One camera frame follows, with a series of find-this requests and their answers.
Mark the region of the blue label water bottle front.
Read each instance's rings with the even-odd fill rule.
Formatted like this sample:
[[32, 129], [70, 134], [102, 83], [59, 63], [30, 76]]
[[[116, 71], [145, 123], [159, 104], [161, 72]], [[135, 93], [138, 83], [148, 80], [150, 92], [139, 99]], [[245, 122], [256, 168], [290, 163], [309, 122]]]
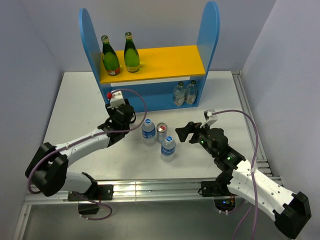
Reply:
[[166, 136], [161, 143], [161, 158], [164, 162], [172, 162], [175, 156], [176, 142], [172, 136]]

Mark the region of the green glass bottle orange label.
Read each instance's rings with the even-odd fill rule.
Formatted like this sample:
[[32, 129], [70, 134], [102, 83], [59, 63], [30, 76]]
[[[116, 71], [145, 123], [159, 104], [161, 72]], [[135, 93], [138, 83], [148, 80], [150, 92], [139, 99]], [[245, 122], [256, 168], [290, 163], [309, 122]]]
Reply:
[[109, 37], [107, 35], [101, 36], [102, 41], [102, 61], [106, 72], [110, 76], [117, 76], [120, 73], [120, 62], [116, 52], [112, 48]]

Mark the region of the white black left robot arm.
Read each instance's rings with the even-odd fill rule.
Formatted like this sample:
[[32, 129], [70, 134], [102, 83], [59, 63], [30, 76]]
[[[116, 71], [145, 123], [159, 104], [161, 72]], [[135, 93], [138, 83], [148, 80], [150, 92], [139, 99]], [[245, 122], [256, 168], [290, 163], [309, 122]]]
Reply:
[[40, 145], [25, 171], [28, 184], [34, 184], [38, 194], [50, 197], [59, 191], [71, 191], [86, 200], [98, 197], [98, 182], [92, 176], [86, 172], [70, 172], [68, 168], [83, 157], [114, 145], [130, 131], [136, 113], [128, 99], [116, 107], [110, 104], [105, 107], [109, 117], [94, 131], [70, 143]]

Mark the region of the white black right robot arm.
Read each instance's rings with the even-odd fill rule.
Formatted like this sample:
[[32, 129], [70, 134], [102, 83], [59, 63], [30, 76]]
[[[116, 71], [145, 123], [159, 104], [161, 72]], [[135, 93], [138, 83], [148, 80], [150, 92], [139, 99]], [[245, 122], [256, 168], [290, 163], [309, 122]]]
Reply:
[[251, 163], [229, 146], [223, 129], [201, 125], [191, 121], [175, 130], [182, 143], [192, 135], [189, 143], [200, 144], [221, 170], [215, 180], [200, 183], [199, 194], [203, 197], [237, 195], [266, 213], [286, 237], [296, 239], [312, 216], [308, 197], [282, 187], [258, 169], [253, 170]]

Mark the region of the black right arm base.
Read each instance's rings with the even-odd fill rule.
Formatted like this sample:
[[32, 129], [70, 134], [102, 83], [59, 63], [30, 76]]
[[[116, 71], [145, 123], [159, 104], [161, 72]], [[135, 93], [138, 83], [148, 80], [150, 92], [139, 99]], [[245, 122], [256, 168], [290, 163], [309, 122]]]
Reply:
[[236, 207], [235, 196], [228, 188], [216, 180], [201, 181], [198, 194], [204, 198], [212, 197], [214, 206], [219, 211], [233, 211]]

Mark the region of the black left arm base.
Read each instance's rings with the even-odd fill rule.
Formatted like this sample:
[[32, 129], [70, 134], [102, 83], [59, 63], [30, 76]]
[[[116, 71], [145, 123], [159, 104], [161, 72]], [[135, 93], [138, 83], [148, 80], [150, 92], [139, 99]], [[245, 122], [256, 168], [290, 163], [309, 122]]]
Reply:
[[96, 215], [104, 205], [103, 201], [113, 199], [114, 186], [112, 184], [98, 184], [92, 190], [85, 193], [69, 192], [68, 202], [78, 202], [78, 213], [80, 215]]

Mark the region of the green glass bottle gold cap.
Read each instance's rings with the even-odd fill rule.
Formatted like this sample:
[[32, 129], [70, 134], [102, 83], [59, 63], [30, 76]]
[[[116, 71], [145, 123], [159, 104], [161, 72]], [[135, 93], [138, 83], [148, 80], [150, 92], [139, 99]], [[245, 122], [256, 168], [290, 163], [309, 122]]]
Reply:
[[125, 33], [124, 63], [130, 73], [135, 73], [140, 68], [140, 56], [129, 31]]

